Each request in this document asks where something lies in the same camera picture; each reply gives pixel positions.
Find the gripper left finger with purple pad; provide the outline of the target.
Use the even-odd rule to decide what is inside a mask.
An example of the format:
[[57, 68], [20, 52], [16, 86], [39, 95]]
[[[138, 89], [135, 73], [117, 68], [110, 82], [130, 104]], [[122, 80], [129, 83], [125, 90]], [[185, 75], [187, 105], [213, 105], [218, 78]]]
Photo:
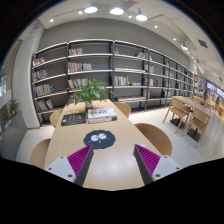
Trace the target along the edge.
[[93, 157], [93, 146], [88, 145], [69, 156], [59, 156], [45, 170], [68, 180], [76, 185], [82, 186], [91, 160]]

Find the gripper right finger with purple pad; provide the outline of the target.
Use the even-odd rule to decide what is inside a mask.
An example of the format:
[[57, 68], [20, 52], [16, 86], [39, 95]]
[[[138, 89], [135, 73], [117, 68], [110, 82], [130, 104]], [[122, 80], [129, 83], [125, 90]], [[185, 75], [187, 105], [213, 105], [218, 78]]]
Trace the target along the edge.
[[168, 155], [159, 156], [138, 144], [134, 146], [134, 156], [145, 185], [182, 169]]

